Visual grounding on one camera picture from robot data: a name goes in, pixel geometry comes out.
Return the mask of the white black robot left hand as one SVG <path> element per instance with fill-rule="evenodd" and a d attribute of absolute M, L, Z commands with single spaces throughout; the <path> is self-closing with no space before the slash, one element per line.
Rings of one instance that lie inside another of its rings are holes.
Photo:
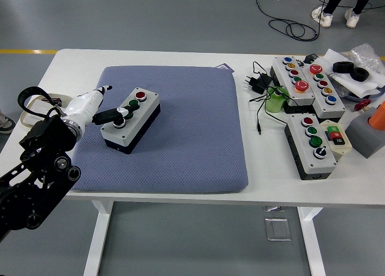
<path fill-rule="evenodd" d="M 121 124 L 125 117 L 139 109 L 140 104 L 139 101 L 134 100 L 126 106 L 97 113 L 103 102 L 104 93 L 110 89 L 112 86 L 104 85 L 71 100 L 62 120 L 67 123 L 74 122 L 78 126 L 87 126 L 90 123 L 100 125 L 109 122 Z"/>

